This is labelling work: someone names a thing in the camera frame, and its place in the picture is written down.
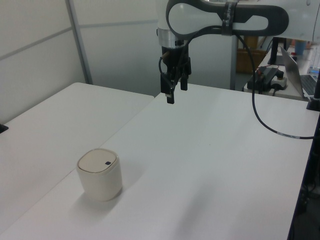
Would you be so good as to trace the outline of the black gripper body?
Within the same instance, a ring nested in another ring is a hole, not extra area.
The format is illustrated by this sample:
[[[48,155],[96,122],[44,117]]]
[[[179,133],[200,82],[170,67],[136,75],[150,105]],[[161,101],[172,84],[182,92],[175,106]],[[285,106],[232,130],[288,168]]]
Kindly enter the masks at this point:
[[[191,59],[189,57],[189,48],[188,47],[178,47],[178,48],[168,48],[168,47],[161,47],[162,55],[164,58],[162,58],[163,63],[167,67],[167,73],[169,73],[171,76],[176,75],[177,66],[180,60],[180,57],[183,53],[182,62],[180,65],[180,74],[184,72],[187,75],[192,74],[191,69]]]

